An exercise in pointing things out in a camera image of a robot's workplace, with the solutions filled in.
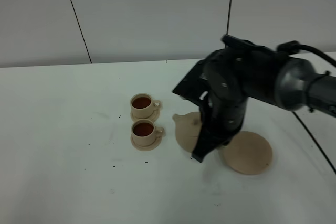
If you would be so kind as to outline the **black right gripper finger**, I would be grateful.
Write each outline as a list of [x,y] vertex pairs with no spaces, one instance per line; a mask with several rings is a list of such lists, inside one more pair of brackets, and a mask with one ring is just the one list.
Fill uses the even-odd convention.
[[225,148],[238,133],[239,132],[224,132],[216,134],[215,136],[218,140],[220,140],[220,143],[215,147],[215,149],[221,150]]
[[226,132],[223,129],[212,129],[203,125],[198,135],[196,145],[192,151],[192,158],[202,163],[204,158],[213,150],[226,142]]

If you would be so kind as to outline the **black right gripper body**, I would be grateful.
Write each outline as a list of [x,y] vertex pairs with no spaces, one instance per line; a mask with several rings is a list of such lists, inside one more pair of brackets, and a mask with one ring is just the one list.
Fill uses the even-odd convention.
[[247,96],[240,87],[210,89],[201,87],[198,92],[198,106],[202,127],[199,140],[231,140],[242,128]]

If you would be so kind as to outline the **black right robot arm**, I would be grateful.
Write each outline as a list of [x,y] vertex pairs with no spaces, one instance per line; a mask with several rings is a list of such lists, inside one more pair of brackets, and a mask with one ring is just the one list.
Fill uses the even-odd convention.
[[335,116],[335,77],[319,74],[313,65],[296,57],[305,50],[331,65],[325,53],[290,41],[276,50],[226,35],[225,48],[199,61],[190,80],[207,92],[199,104],[202,126],[192,157],[202,162],[241,130],[247,100],[254,98],[278,108],[295,111],[303,106]]

